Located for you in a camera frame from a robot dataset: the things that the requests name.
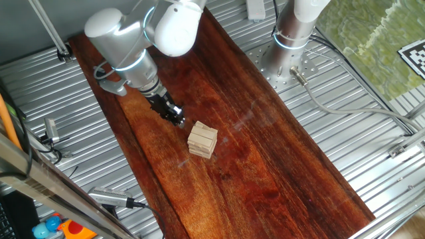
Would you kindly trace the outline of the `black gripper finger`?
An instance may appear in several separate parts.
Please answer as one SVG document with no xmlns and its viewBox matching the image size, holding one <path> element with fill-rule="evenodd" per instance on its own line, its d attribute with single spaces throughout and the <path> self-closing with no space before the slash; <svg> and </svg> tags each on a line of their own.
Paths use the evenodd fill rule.
<svg viewBox="0 0 425 239">
<path fill-rule="evenodd" d="M 183 112 L 168 112 L 166 118 L 174 126 L 183 128 Z"/>
<path fill-rule="evenodd" d="M 183 109 L 178 106 L 178 105 L 174 105 L 171 108 L 172 111 L 172 120 L 173 121 L 185 121 L 185 117 L 183 115 Z"/>
</svg>

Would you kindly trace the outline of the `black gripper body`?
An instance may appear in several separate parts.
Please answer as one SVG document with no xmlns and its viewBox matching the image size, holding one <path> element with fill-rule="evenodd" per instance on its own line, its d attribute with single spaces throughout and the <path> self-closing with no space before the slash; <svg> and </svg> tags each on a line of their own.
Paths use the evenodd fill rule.
<svg viewBox="0 0 425 239">
<path fill-rule="evenodd" d="M 141 93 L 151 104 L 151 109 L 155 110 L 160 116 L 177 115 L 177 112 L 174 110 L 174 101 L 164 86 L 159 86 L 156 89 Z"/>
</svg>

